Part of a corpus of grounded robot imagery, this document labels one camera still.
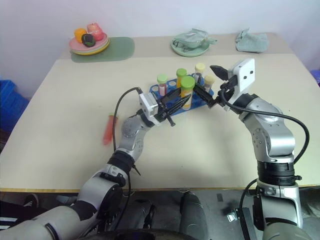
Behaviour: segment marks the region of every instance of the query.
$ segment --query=black cable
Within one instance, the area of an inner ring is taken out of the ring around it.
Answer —
[[[249,235],[249,231],[247,228],[247,223],[246,223],[246,219],[244,217],[244,212],[243,212],[243,204],[244,204],[244,199],[245,199],[245,195],[246,192],[249,190],[249,188],[257,181],[257,179],[252,180],[243,190],[241,198],[240,198],[240,204],[239,204],[239,211],[242,217],[240,217],[240,225],[241,225],[241,229],[242,229],[242,233],[244,236],[245,240],[250,240],[250,235]]]
[[[116,118],[117,118],[117,113],[118,113],[118,108],[120,105],[121,100],[124,98],[125,95],[127,95],[128,93],[132,92],[136,90],[138,92],[138,94],[142,94],[142,90],[140,87],[133,87],[130,88],[128,91],[124,92],[121,97],[119,98],[118,102],[116,103],[115,106],[115,110],[114,110],[114,115],[113,115],[113,122],[112,122],[112,140],[113,140],[113,151],[116,151],[117,147],[116,147],[116,135],[115,135],[115,127],[116,127]],[[124,213],[128,207],[128,203],[129,203],[129,199],[130,199],[130,195],[131,195],[131,180],[130,180],[130,173],[128,172],[128,185],[129,185],[129,192],[128,192],[128,198],[126,199],[124,208],[122,210],[122,213],[119,217],[118,222],[115,225],[114,230],[116,230],[118,228],[119,223],[121,222],[122,217],[124,216]]]
[[[283,118],[283,119],[288,119],[288,120],[291,120],[291,121],[299,124],[304,130],[305,140],[304,140],[303,147],[302,147],[301,151],[299,152],[299,154],[294,159],[293,164],[296,164],[298,162],[298,160],[305,153],[305,151],[306,151],[306,149],[308,147],[308,144],[309,144],[309,140],[310,140],[310,134],[309,134],[308,128],[306,127],[306,125],[303,122],[301,122],[300,120],[298,120],[298,119],[296,119],[296,118],[294,118],[292,116],[288,116],[288,115],[284,115],[284,114],[280,114],[280,113],[251,110],[251,109],[247,109],[247,108],[243,108],[243,107],[239,107],[239,106],[233,105],[233,104],[231,104],[231,103],[229,103],[227,101],[226,96],[225,96],[225,92],[226,92],[226,89],[223,88],[221,90],[221,99],[222,99],[222,101],[223,101],[223,103],[225,105],[227,105],[228,107],[230,107],[232,109],[236,109],[238,111],[252,113],[252,114],[260,114],[260,115],[267,115],[267,116],[273,116],[273,117],[279,117],[279,118]]]

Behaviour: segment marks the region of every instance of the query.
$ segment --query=test tube cap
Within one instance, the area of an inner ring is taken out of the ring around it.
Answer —
[[[212,85],[212,84],[214,84],[215,81],[216,81],[216,78],[215,78],[215,76],[213,76],[213,75],[206,75],[206,76],[204,77],[204,83],[205,83],[205,84],[210,84],[210,85]]]
[[[193,89],[196,82],[192,76],[184,76],[181,79],[181,88],[182,89]]]
[[[202,62],[198,62],[195,66],[194,66],[194,69],[195,69],[195,72],[196,73],[203,73],[204,70],[206,68],[206,65],[203,64]]]
[[[156,76],[158,84],[165,84],[168,80],[168,76],[164,73],[160,73]]]
[[[186,76],[186,75],[187,75],[187,70],[185,70],[184,68],[179,68],[176,71],[176,76],[177,77],[183,77],[183,76]]]

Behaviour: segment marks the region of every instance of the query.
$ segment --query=yellow cap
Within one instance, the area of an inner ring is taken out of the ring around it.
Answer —
[[[198,62],[194,67],[195,72],[201,73],[201,74],[204,73],[205,68],[206,68],[206,65],[204,65],[202,62]]]
[[[212,85],[212,84],[214,84],[215,81],[216,81],[216,78],[213,75],[206,75],[204,77],[204,84]]]

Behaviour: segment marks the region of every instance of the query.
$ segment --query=green cap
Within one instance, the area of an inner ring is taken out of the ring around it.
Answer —
[[[159,84],[165,84],[168,80],[168,76],[164,73],[160,73],[158,76],[156,76],[156,80]]]
[[[181,79],[181,88],[193,89],[195,86],[195,79],[192,76],[184,76]]]
[[[187,70],[185,70],[184,68],[179,68],[176,71],[176,76],[177,77],[183,77],[183,76],[186,76],[186,75],[187,75]]]

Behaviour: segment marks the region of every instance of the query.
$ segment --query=green placemat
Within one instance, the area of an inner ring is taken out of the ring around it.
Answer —
[[[131,58],[135,52],[135,42],[130,37],[110,37],[110,45],[102,52],[94,55],[82,56],[71,53],[75,63],[95,63],[108,61],[121,61]]]

